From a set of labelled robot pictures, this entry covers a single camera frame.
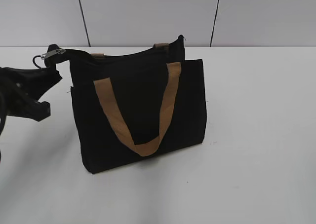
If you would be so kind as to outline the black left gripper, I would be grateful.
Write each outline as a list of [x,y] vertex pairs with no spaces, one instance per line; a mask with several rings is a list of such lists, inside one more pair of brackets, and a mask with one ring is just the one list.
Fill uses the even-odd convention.
[[6,115],[24,115],[40,122],[51,115],[50,103],[36,102],[62,77],[58,71],[38,71],[29,79],[29,95],[22,90],[22,83],[6,68],[0,69],[0,94],[4,99]]

